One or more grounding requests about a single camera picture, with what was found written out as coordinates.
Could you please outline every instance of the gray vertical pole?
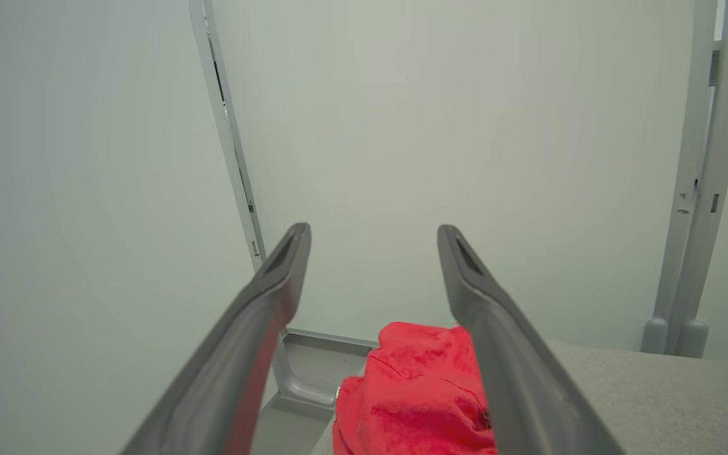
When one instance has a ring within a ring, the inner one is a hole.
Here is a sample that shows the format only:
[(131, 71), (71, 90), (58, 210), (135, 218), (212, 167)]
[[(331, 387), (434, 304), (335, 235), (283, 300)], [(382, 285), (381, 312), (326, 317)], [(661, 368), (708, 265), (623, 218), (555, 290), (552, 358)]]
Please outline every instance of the gray vertical pole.
[(252, 219), (252, 213), (248, 209), (246, 189), (243, 186), (238, 156), (234, 153), (232, 134), (230, 129), (226, 127), (227, 120), (224, 106), (221, 102), (221, 90), (219, 81), (215, 77), (212, 52), (210, 51), (210, 38), (208, 37), (206, 24), (204, 23), (204, 5), (202, 0), (190, 0), (190, 21), (193, 23), (193, 31), (196, 35), (198, 55), (202, 61), (202, 69), (204, 70), (204, 77), (207, 83), (207, 94), (210, 96), (210, 104), (213, 109), (213, 116), (215, 117), (217, 134), (219, 135), (224, 160), (226, 161), (226, 170), (229, 172), (234, 199), (237, 203), (238, 213), (240, 214), (240, 223), (243, 225), (246, 247), (249, 249), (252, 267), (254, 270), (257, 270), (265, 260), (265, 255), (261, 255), (263, 246), (259, 243), (259, 234), (255, 230), (255, 219)]
[(684, 127), (681, 133), (679, 166), (676, 173), (676, 189), (673, 191), (673, 207), (667, 228), (662, 275), (656, 294), (653, 319), (645, 325), (642, 336), (643, 352), (662, 354), (667, 342), (668, 320), (679, 285), (679, 271), (684, 256), (684, 246), (693, 219), (693, 202), (696, 200), (698, 161), (703, 155), (707, 132), (708, 86), (710, 85), (710, 61), (713, 55), (715, 34), (714, 0), (697, 0), (693, 25), (693, 55), (687, 87), (687, 104), (684, 109)]
[(246, 216), (251, 219), (252, 231), (254, 233), (254, 243), (251, 245), (253, 250), (252, 263), (255, 270), (260, 268), (263, 261), (266, 260), (265, 245), (263, 245), (263, 234), (260, 232), (260, 222), (257, 219), (257, 204), (255, 204), (254, 194), (252, 193), (252, 182), (249, 178), (249, 172), (246, 169), (246, 158), (243, 155), (243, 144), (240, 142), (240, 128), (238, 127), (238, 119), (234, 114), (234, 104), (232, 104), (232, 90), (229, 87), (229, 76), (226, 74), (226, 63), (223, 61), (223, 53), (221, 49), (221, 40), (219, 31), (214, 26), (214, 10), (211, 0), (203, 0), (203, 11), (207, 17), (207, 23), (210, 26), (210, 43), (212, 44), (212, 58), (214, 58), (214, 70), (217, 70), (217, 77), (221, 82), (224, 106), (223, 116), (226, 126), (229, 126), (231, 142), (224, 145), (225, 155), (233, 155), (232, 162), (238, 168), (240, 174), (240, 183), (243, 187), (243, 210)]
[(715, 87), (704, 168), (684, 252), (676, 302), (670, 312), (670, 327), (665, 353), (699, 355), (703, 346), (690, 346), (706, 339), (706, 327), (695, 322), (704, 282), (710, 268), (715, 237), (720, 224), (728, 187), (728, 2), (726, 3), (723, 43), (720, 47), (720, 73)]

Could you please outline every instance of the metal frame bar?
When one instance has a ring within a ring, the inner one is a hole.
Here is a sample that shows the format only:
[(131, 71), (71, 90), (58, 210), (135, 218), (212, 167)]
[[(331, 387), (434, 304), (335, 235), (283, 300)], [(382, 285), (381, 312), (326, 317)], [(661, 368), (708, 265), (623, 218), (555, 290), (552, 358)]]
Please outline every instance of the metal frame bar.
[(451, 314), (471, 334), (499, 453), (621, 454), (609, 430), (454, 226), (437, 230)]
[[(204, 14), (207, 25), (216, 23), (214, 20), (215, 13), (212, 6), (212, 0), (202, 0), (204, 5)], [(217, 71), (217, 78), (223, 89), (223, 112), (224, 119), (229, 126), (232, 138), (232, 150), (238, 165), (240, 178), (242, 179), (243, 193), (245, 193), (246, 210), (252, 219), (252, 228), (255, 234), (255, 244), (257, 244), (257, 254), (252, 262), (255, 263), (255, 270), (263, 261), (266, 260), (265, 245), (263, 245), (263, 234), (260, 232), (260, 222), (257, 219), (257, 211), (255, 210), (254, 193), (252, 193), (252, 181), (249, 178), (249, 172), (246, 169), (246, 157), (243, 155), (243, 144), (240, 141), (240, 128), (238, 127), (238, 119), (234, 115), (234, 104), (232, 104), (232, 90), (229, 87), (229, 75), (226, 74), (226, 64), (223, 61), (223, 53), (221, 51), (221, 40), (217, 28), (210, 29), (210, 43), (213, 47), (212, 58), (214, 60), (214, 69)]]
[(297, 311), (311, 228), (295, 224), (122, 453), (248, 453), (279, 333)]
[[(207, 81), (210, 103), (219, 139), (226, 160), (226, 169), (229, 171), (235, 202), (243, 224), (243, 234), (249, 248), (249, 256), (255, 271), (260, 270), (267, 260), (263, 236), (260, 233), (260, 223), (254, 210), (254, 197), (252, 186), (246, 171), (243, 158), (243, 146), (240, 142), (238, 122), (234, 116), (231, 89), (226, 77), (226, 67), (221, 54), (221, 43), (216, 30), (209, 30), (208, 25), (214, 17), (211, 0), (190, 0), (190, 20), (193, 22), (193, 31), (202, 60), (202, 69)], [(297, 397), (309, 403), (320, 406), (333, 406), (336, 402), (335, 391), (325, 391), (301, 380), (291, 368), (286, 354), (286, 347), (282, 341), (285, 336), (285, 327), (280, 331), (277, 340), (277, 349), (274, 353), (274, 378), (281, 395)]]
[(667, 228), (667, 242), (665, 242), (662, 274), (659, 277), (653, 319), (645, 325), (642, 337), (643, 352), (664, 353), (667, 325), (676, 299), (684, 247), (687, 245), (690, 222), (693, 219), (690, 213), (694, 210), (696, 179), (699, 178), (698, 162), (703, 155), (710, 107), (707, 95), (713, 56), (715, 8), (715, 0), (696, 0), (693, 54), (690, 59), (676, 187), (673, 191), (673, 206), (670, 210), (670, 224)]
[(360, 340), (360, 339), (350, 339), (350, 337), (341, 337), (339, 335), (331, 335), (331, 334), (321, 334), (319, 332), (301, 331), (301, 329), (286, 328), (286, 333), (300, 335), (300, 337), (311, 337), (312, 339), (328, 340), (330, 342), (335, 342), (335, 343), (346, 343), (346, 344), (353, 344), (356, 346), (364, 346), (364, 348), (375, 349), (375, 348), (378, 348), (378, 346), (379, 346), (379, 344), (377, 342)]
[[(210, 32), (207, 30), (207, 24), (205, 23), (205, 5), (202, 0), (190, 0), (190, 20), (193, 23), (193, 31), (196, 35), (196, 46), (198, 48), (198, 55), (202, 61), (202, 70), (204, 71), (204, 78), (207, 83), (207, 94), (210, 97), (210, 104), (213, 110), (213, 116), (215, 117), (215, 126), (217, 126), (217, 135), (221, 142), (221, 148), (223, 151), (223, 157), (226, 161), (226, 170), (229, 172), (229, 179), (232, 184), (232, 191), (234, 193), (234, 199), (237, 204), (238, 213), (240, 214), (240, 223), (243, 225), (243, 235), (246, 237), (246, 247), (249, 249), (249, 257), (252, 260), (252, 266), (254, 270), (260, 268), (265, 261), (265, 251), (263, 245), (260, 242), (260, 235), (258, 231), (259, 227), (255, 227), (257, 224), (257, 217), (252, 217), (249, 211), (248, 195), (246, 194), (245, 182), (248, 179), (243, 179), (241, 174), (241, 166), (238, 159), (238, 154), (235, 153), (234, 149), (234, 137), (240, 136), (232, 135), (231, 128), (229, 127), (228, 118), (226, 118), (226, 111), (224, 103), (222, 101), (221, 92), (224, 86), (219, 86), (219, 80), (215, 76), (215, 67), (213, 64), (212, 50), (210, 49)], [(226, 87), (226, 93), (229, 93), (229, 87)], [(231, 98), (227, 98), (229, 106), (231, 106)]]
[(706, 328), (703, 323), (696, 322), (695, 317), (710, 268), (728, 187), (728, 2), (724, 14), (719, 70), (705, 163), (676, 288), (676, 302), (670, 312), (665, 345), (667, 354), (700, 357), (704, 352)]

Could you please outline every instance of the gray floor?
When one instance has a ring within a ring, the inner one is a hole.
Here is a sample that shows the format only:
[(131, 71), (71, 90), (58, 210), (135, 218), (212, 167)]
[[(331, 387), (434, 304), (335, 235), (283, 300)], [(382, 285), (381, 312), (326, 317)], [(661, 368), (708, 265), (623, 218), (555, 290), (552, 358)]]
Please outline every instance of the gray floor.
[[(288, 334), (286, 352), (301, 379), (335, 389), (361, 371), (369, 348)], [(275, 395), (261, 409), (252, 441), (252, 455), (307, 455), (333, 417), (333, 409)]]

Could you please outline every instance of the gray table surface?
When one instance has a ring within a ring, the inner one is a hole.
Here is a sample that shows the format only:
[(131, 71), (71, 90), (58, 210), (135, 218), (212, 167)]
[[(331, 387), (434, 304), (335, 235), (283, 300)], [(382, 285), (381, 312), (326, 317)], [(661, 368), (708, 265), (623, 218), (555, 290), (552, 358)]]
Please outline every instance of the gray table surface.
[[(629, 455), (728, 454), (728, 363), (550, 343)], [(312, 455), (333, 453), (334, 417)]]

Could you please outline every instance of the red cloth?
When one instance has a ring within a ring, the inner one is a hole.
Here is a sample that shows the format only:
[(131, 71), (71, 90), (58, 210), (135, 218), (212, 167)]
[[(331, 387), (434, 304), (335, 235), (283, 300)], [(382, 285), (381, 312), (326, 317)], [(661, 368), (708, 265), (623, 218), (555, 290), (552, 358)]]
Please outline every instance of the red cloth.
[(341, 383), (335, 455), (496, 455), (468, 332), (393, 322), (364, 377)]

